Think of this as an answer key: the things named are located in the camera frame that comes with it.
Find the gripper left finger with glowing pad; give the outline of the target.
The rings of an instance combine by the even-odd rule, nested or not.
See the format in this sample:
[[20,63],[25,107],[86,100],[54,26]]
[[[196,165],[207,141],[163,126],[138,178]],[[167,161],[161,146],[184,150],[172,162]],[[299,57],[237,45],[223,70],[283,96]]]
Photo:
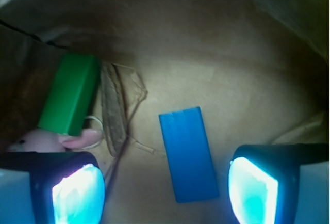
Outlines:
[[1,154],[1,223],[99,223],[104,203],[89,152]]

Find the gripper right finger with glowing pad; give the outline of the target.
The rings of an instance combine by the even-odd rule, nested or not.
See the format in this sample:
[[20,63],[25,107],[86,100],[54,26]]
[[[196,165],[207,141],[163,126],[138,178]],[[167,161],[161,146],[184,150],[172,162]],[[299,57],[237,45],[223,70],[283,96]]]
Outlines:
[[243,145],[228,174],[239,223],[329,223],[329,145]]

